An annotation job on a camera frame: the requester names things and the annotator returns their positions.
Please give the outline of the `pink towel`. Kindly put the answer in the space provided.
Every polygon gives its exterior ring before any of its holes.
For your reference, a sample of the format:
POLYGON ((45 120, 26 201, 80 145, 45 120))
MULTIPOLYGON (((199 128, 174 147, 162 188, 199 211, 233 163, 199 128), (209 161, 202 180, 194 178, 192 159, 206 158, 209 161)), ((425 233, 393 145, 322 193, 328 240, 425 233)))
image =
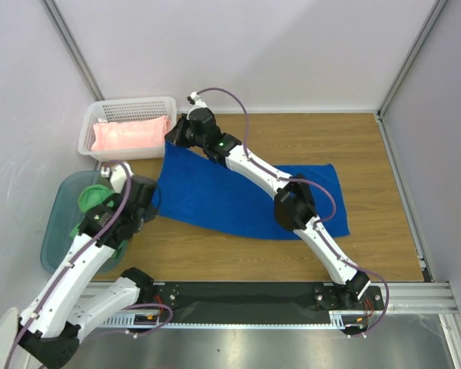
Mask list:
POLYGON ((171 129, 171 123, 167 115, 147 121, 95 123, 95 141, 91 150, 113 151, 160 146, 171 129))

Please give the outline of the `white perforated plastic basket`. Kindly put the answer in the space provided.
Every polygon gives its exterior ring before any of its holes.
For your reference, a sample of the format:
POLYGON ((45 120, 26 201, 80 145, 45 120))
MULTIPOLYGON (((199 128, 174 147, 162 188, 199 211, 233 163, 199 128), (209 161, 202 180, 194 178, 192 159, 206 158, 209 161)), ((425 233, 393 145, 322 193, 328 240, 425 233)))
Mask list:
POLYGON ((89 105, 85 113, 78 137, 78 153, 100 162, 162 158, 164 156, 163 144, 110 151, 93 151, 91 146, 95 142, 93 125, 96 123, 147 121, 164 115, 169 118, 170 127, 173 128, 177 120, 177 106, 174 98, 161 96, 96 101, 89 105))

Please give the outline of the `blue towel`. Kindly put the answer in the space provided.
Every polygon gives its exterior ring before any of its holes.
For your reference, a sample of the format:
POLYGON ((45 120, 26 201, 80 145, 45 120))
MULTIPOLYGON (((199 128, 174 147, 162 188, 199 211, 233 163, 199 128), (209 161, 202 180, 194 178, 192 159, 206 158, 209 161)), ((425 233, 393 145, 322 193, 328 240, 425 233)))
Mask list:
MULTIPOLYGON (((281 165, 279 169, 319 184, 311 191, 320 216, 332 216, 324 224, 326 229, 334 238, 350 235, 334 166, 281 165)), ((297 239, 275 221, 274 201, 268 194, 238 173, 186 148, 165 145, 158 187, 154 203, 163 217, 244 238, 297 239)))

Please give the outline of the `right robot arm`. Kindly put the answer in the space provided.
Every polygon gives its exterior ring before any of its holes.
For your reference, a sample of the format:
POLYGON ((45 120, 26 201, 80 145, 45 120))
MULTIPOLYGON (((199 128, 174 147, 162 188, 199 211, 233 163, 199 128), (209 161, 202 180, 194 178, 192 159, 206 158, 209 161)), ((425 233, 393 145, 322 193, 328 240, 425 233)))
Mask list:
POLYGON ((275 221, 304 241, 320 259, 339 288, 339 302, 354 309, 366 300, 371 280, 327 232, 310 190, 312 181, 281 171, 256 156, 246 138, 240 140, 221 130, 209 108, 193 108, 182 114, 165 140, 180 148, 200 148, 210 161, 266 192, 274 201, 275 221))

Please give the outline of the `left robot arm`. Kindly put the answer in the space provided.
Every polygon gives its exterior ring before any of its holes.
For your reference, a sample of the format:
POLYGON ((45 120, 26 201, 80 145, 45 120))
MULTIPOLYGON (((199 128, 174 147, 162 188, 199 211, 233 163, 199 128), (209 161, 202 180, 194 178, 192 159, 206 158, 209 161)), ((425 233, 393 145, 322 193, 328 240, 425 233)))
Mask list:
POLYGON ((93 195, 81 193, 79 208, 84 218, 71 247, 18 319, 18 346, 43 368, 64 367, 80 343, 107 318, 128 306, 144 308, 153 301, 153 278, 129 268, 106 292, 86 304, 78 303, 98 270, 155 217, 158 210, 152 198, 157 189, 156 181, 133 175, 93 195))

